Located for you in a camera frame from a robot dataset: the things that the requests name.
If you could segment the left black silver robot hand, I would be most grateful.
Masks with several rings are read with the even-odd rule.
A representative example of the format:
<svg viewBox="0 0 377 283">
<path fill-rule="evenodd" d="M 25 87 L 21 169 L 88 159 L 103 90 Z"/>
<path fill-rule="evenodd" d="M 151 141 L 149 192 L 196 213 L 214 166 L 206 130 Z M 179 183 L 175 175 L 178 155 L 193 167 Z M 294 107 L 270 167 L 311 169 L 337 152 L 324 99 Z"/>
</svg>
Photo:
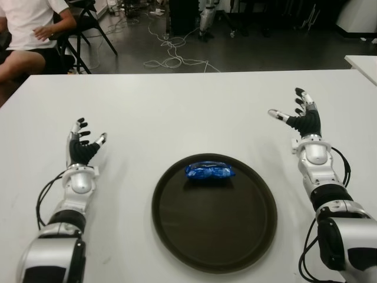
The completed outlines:
<svg viewBox="0 0 377 283">
<path fill-rule="evenodd" d="M 71 127 L 66 144 L 67 169 L 76 165 L 87 166 L 90 160 L 107 141 L 107 133 L 101 134 L 94 142 L 83 140 L 83 137 L 91 134 L 90 131 L 83 131 L 83 128 L 87 126 L 88 123 L 85 121 L 85 118 L 80 118 L 75 121 Z"/>
</svg>

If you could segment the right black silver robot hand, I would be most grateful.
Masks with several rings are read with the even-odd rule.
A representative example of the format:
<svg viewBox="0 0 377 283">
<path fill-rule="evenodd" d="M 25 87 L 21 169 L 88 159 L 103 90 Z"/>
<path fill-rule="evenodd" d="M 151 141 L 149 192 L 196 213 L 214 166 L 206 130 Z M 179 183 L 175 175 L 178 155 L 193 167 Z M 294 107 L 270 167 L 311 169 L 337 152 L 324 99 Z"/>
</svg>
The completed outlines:
<svg viewBox="0 0 377 283">
<path fill-rule="evenodd" d="M 322 136 L 321 122 L 318 108 L 310 94 L 302 88 L 295 88 L 295 103 L 299 108 L 295 109 L 296 116 L 290 116 L 279 110 L 270 109 L 268 114 L 274 119 L 280 120 L 298 131 L 301 137 L 308 135 Z"/>
</svg>

